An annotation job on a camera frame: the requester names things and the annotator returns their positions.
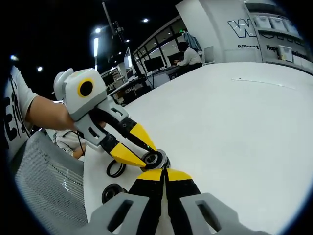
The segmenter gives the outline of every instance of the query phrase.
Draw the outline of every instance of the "person sitting at desk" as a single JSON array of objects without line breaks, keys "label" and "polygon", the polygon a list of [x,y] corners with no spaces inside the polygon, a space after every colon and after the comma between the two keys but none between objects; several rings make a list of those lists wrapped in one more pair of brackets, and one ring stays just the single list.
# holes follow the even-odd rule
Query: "person sitting at desk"
[{"label": "person sitting at desk", "polygon": [[178,72],[179,75],[183,75],[192,70],[202,67],[202,61],[201,61],[200,56],[195,50],[190,48],[186,42],[178,43],[178,50],[180,52],[184,52],[183,61],[179,61],[179,60],[174,61],[176,65],[181,66],[181,69]]},{"label": "person sitting at desk", "polygon": [[79,138],[73,131],[56,131],[53,142],[72,157],[83,161],[81,157],[85,155],[86,142],[85,139]]}]

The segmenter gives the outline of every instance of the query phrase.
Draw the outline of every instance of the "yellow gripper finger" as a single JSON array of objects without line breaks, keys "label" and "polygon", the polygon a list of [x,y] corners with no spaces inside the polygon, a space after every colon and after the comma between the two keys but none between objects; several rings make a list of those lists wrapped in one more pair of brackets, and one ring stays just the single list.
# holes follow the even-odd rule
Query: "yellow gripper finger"
[{"label": "yellow gripper finger", "polygon": [[113,158],[123,164],[145,167],[146,164],[122,143],[118,143],[110,152]]},{"label": "yellow gripper finger", "polygon": [[153,144],[152,140],[148,136],[147,132],[143,129],[143,127],[137,123],[132,130],[130,131],[131,134],[136,136],[137,138],[141,139],[146,145],[151,147],[153,150],[157,150],[156,146]]}]

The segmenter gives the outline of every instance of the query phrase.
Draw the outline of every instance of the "black rubber ring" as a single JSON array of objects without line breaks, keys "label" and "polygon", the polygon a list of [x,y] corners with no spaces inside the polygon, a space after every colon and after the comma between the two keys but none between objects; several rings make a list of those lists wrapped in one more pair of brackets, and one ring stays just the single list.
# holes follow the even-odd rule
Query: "black rubber ring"
[{"label": "black rubber ring", "polygon": [[117,163],[117,161],[113,160],[112,162],[110,162],[110,164],[108,165],[108,168],[107,168],[107,175],[110,176],[111,178],[117,178],[117,177],[121,176],[126,169],[126,165],[121,163],[121,166],[119,167],[117,172],[114,174],[111,174],[111,168],[115,163]]}]

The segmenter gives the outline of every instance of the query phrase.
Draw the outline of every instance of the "metal bearing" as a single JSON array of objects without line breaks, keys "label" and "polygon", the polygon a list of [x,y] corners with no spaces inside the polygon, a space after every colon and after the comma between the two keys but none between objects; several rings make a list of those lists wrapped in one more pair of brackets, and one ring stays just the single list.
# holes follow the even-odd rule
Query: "metal bearing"
[{"label": "metal bearing", "polygon": [[158,149],[154,153],[144,154],[142,157],[142,161],[144,161],[146,164],[144,168],[141,168],[143,172],[147,170],[169,168],[171,165],[170,160],[162,149]]},{"label": "metal bearing", "polygon": [[109,201],[111,198],[113,198],[120,192],[127,192],[127,190],[122,188],[118,184],[108,185],[102,192],[102,196],[101,196],[102,204],[105,204],[107,201]]}]

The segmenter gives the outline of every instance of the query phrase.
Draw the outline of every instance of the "glass window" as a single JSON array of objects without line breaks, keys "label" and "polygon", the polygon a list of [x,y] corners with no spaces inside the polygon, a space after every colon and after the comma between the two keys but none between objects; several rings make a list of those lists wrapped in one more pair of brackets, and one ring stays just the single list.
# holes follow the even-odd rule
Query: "glass window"
[{"label": "glass window", "polygon": [[142,47],[138,52],[139,57],[147,55],[145,47]]},{"label": "glass window", "polygon": [[162,49],[163,55],[165,57],[166,64],[168,66],[171,66],[171,62],[170,62],[168,56],[174,55],[174,54],[179,52],[175,40],[172,40],[172,41],[164,44],[163,46],[161,46],[161,49]]},{"label": "glass window", "polygon": [[159,49],[159,48],[153,50],[149,55],[150,55],[150,58],[151,58],[151,59],[160,56],[160,57],[162,58],[163,64],[166,65],[166,63],[165,63],[164,60],[163,60],[163,57],[162,57],[162,55],[161,55],[161,52],[160,52],[160,49]]},{"label": "glass window", "polygon": [[179,37],[177,38],[177,41],[178,41],[178,43],[184,42],[184,41],[185,41],[184,35],[179,36]]},{"label": "glass window", "polygon": [[141,63],[142,63],[142,65],[143,65],[143,67],[144,67],[145,70],[147,71],[147,68],[146,68],[146,65],[145,65],[145,61],[146,61],[146,60],[149,60],[149,57],[146,56],[146,57],[144,57],[144,58],[141,58],[140,60],[141,60]]},{"label": "glass window", "polygon": [[138,66],[138,68],[139,68],[141,74],[145,74],[145,73],[146,73],[145,70],[143,69],[141,63],[140,63],[139,61],[137,61],[137,66]]},{"label": "glass window", "polygon": [[146,48],[148,51],[152,50],[154,47],[157,46],[157,42],[155,40],[155,38],[151,39],[149,42],[147,42],[146,44]]},{"label": "glass window", "polygon": [[158,43],[161,44],[163,41],[165,41],[169,37],[172,37],[172,32],[171,32],[170,28],[166,28],[165,30],[163,30],[162,32],[160,32],[156,36],[156,39],[157,39]]},{"label": "glass window", "polygon": [[171,26],[172,26],[174,33],[179,33],[181,30],[187,29],[185,26],[185,23],[184,23],[184,21],[182,21],[182,19],[175,21]]}]

